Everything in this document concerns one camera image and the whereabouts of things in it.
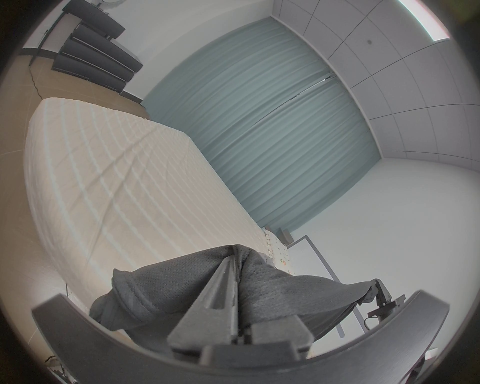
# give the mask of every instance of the gray cloth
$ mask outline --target gray cloth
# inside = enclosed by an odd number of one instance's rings
[[[298,315],[318,339],[342,320],[372,287],[369,281],[347,285],[325,277],[291,276],[268,265],[251,248],[225,245],[133,272],[114,269],[112,290],[95,300],[90,316],[107,329],[125,329],[135,342],[156,350],[149,324],[168,324],[157,333],[164,340],[168,335],[165,330],[173,329],[222,260],[231,255],[235,255],[239,269],[242,329]]]

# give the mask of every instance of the fluorescent light panel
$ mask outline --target fluorescent light panel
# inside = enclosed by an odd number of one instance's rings
[[[428,7],[419,0],[398,0],[419,21],[433,41],[449,39],[447,29]]]

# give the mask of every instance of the teal curtain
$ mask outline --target teal curtain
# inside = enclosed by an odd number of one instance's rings
[[[142,102],[188,134],[252,218],[295,230],[380,159],[339,79],[272,18],[201,48]]]

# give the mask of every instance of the bed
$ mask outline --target bed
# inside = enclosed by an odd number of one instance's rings
[[[236,243],[274,257],[192,140],[167,126],[48,98],[30,120],[24,172],[42,244],[88,308],[111,289],[113,268]]]

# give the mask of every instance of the patterned pillowcase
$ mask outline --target patterned pillowcase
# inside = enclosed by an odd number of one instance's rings
[[[290,275],[295,275],[290,262],[290,257],[288,256],[287,247],[278,239],[277,236],[275,236],[275,234],[266,229],[264,229],[264,231],[267,238],[268,253],[269,256],[274,260],[275,268],[279,269],[280,271],[287,272]]]

